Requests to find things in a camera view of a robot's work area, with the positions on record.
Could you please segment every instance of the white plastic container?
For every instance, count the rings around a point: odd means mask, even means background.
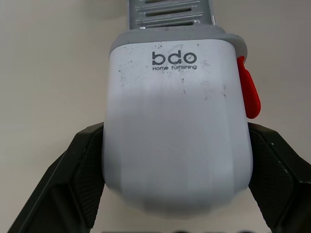
[[[187,215],[247,188],[252,152],[241,51],[223,36],[113,47],[103,171],[128,203]]]

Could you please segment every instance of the white wall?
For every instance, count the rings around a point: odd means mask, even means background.
[[[311,163],[309,0],[215,0],[218,22],[248,44],[246,67],[273,128]],[[0,0],[0,231],[75,133],[104,120],[109,47],[125,29],[124,0]],[[192,220],[146,216],[105,189],[95,228],[267,233],[249,191]]]

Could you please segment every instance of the gray plastic lid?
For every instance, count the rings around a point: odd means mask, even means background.
[[[127,44],[205,39],[227,41],[234,46],[237,58],[247,58],[247,46],[241,37],[228,34],[219,26],[204,24],[129,30],[118,36],[111,46],[110,53],[115,48]]]

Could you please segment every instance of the metal grate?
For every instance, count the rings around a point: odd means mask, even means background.
[[[128,28],[215,24],[208,0],[129,0]]]

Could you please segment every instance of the red tab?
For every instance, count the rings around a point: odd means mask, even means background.
[[[241,87],[243,92],[246,116],[249,119],[255,119],[261,110],[260,99],[252,80],[251,74],[244,67],[244,57],[238,58],[238,68],[240,74]]]

